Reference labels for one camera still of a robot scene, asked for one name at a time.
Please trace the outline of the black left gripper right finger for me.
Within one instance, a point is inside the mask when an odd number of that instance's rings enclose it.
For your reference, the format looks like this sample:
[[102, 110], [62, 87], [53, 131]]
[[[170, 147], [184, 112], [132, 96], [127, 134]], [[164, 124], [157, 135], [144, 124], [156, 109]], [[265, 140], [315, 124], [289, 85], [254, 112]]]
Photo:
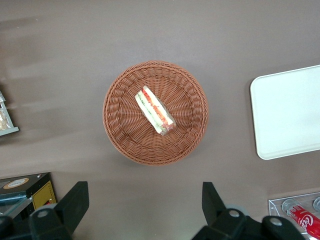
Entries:
[[298, 229], [280, 216], [266, 216], [262, 222], [242, 211], [227, 208], [212, 182], [202, 183], [202, 211], [205, 225], [194, 240], [303, 240]]

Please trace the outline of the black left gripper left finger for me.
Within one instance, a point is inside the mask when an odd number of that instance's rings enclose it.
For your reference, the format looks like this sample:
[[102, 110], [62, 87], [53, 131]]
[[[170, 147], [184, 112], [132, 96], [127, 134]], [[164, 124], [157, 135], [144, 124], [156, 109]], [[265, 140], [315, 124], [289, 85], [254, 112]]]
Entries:
[[88, 183], [79, 181], [58, 203], [38, 208], [21, 222], [15, 222], [9, 216], [1, 216], [0, 238], [2, 240], [71, 240], [88, 208]]

